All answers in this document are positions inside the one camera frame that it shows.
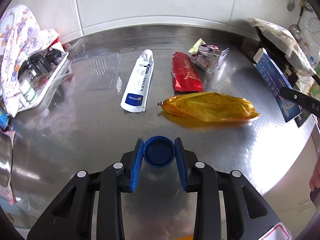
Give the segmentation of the person right hand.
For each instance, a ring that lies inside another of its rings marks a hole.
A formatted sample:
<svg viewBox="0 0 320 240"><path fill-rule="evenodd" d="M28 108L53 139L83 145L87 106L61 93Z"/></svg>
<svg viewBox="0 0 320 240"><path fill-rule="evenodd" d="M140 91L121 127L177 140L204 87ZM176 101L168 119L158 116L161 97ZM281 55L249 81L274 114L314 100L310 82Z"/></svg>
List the person right hand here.
<svg viewBox="0 0 320 240"><path fill-rule="evenodd" d="M320 188L320 157L317 159L317 162L314 166L313 173L309 181L309 186L311 191L314 191L315 188Z"/></svg>

